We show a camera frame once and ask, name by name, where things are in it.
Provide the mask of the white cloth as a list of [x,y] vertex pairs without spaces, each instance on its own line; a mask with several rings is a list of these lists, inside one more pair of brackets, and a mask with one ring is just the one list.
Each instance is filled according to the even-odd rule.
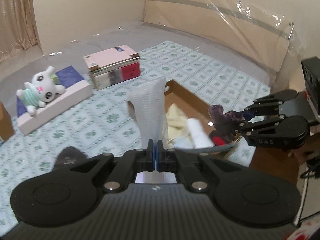
[[180,149],[200,149],[215,146],[209,135],[204,131],[200,120],[196,118],[187,119],[184,132],[173,139],[172,142],[175,148]]

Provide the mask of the purple velvet scrunchie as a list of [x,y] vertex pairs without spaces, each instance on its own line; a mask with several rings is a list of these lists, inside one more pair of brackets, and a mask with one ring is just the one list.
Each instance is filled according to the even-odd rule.
[[214,130],[209,134],[210,139],[222,138],[225,141],[233,141],[236,138],[234,123],[246,119],[246,111],[228,111],[224,113],[222,105],[211,105],[208,114],[212,119]]

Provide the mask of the stack of books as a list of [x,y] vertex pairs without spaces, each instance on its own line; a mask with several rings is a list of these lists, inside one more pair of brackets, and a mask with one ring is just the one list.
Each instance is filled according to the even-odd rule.
[[86,55],[83,59],[97,90],[140,76],[140,55],[127,45]]

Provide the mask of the beige curtain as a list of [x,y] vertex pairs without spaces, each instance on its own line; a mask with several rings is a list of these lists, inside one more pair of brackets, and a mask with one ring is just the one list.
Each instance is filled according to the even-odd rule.
[[1,62],[38,42],[33,0],[1,0]]

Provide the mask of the purple tissue pack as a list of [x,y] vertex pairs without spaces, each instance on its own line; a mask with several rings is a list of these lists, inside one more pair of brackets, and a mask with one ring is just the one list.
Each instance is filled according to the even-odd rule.
[[136,184],[176,184],[177,180],[171,172],[139,172],[135,178]]

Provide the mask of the cream yellow towel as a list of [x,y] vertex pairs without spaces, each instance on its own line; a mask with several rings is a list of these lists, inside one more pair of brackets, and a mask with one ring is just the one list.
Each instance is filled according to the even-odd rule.
[[187,128],[188,117],[186,114],[173,103],[166,113],[168,123],[168,143],[173,143],[175,139],[189,139]]

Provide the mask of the white tissue sheet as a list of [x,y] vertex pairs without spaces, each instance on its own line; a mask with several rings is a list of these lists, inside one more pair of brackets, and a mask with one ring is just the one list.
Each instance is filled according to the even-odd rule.
[[167,142],[168,123],[164,95],[166,83],[166,78],[160,77],[140,85],[129,93],[143,148],[147,147],[149,140],[154,143],[158,140]]

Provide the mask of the small brown cardboard box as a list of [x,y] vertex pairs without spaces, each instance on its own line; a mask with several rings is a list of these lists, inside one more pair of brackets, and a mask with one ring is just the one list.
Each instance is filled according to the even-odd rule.
[[4,107],[3,103],[0,102],[0,136],[1,141],[7,141],[15,133],[11,116]]

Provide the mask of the brown cardboard tray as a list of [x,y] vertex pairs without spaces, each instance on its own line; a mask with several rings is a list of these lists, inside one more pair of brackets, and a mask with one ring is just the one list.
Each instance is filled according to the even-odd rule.
[[[173,103],[175,103],[178,108],[180,108],[186,114],[188,118],[196,118],[200,120],[204,131],[208,135],[214,130],[212,119],[208,114],[209,105],[198,98],[196,95],[194,95],[192,92],[178,84],[176,81],[171,80],[167,81],[166,83],[164,95],[166,113],[168,111],[168,108]],[[127,106],[129,115],[135,120],[133,105],[129,100],[127,102]],[[165,148],[175,148],[173,146],[173,143],[168,143],[168,139],[167,142],[163,142],[163,144]],[[244,166],[250,165],[255,152],[255,148],[247,146],[245,144],[245,140],[239,134],[236,135],[236,138],[233,141],[230,141],[230,143],[227,145],[214,146],[211,148],[180,150],[208,150],[211,155],[215,155],[219,158],[226,159]]]

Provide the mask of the floral tablecloth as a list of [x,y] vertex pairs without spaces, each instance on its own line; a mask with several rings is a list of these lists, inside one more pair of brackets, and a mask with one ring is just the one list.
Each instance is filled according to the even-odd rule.
[[141,145],[140,132],[129,117],[129,91],[144,82],[175,80],[206,103],[240,111],[270,92],[268,77],[256,79],[258,69],[244,70],[240,61],[220,60],[197,47],[164,41],[140,51],[141,76],[94,90],[77,104],[29,135],[19,130],[1,146],[1,234],[16,225],[10,195],[20,182],[49,172],[57,155],[73,146],[93,157],[104,152],[120,156]]

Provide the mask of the white bunny plush toy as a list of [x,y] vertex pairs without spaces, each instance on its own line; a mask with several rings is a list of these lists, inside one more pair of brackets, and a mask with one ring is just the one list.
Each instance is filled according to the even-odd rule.
[[24,89],[17,90],[17,97],[31,116],[36,114],[38,108],[46,107],[57,95],[65,92],[65,86],[55,83],[54,70],[53,66],[49,66],[46,70],[36,73],[31,82],[24,83]]

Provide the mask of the large plastic wrapped cardboard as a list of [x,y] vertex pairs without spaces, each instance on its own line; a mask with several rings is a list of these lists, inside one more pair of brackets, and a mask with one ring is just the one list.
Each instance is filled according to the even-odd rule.
[[145,23],[206,38],[236,51],[272,73],[299,58],[293,22],[240,0],[142,0]]

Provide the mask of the white blue flat box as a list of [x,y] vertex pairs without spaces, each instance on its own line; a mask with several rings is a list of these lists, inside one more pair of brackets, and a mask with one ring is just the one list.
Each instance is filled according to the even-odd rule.
[[17,90],[18,128],[28,135],[91,95],[91,85],[72,66],[49,66]]

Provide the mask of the dark grey face mask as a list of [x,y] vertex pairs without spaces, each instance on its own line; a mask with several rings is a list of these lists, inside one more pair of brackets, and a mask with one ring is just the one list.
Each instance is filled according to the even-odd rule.
[[55,160],[52,171],[79,163],[81,161],[85,161],[87,160],[87,158],[88,158],[87,155],[85,155],[83,152],[81,152],[77,148],[69,146],[59,153],[59,155]]

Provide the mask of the black red round pad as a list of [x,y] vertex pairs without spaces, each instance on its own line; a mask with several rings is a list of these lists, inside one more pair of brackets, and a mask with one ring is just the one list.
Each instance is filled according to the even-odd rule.
[[219,132],[212,131],[209,134],[209,138],[214,143],[215,146],[223,146],[230,143],[225,137],[223,137]]

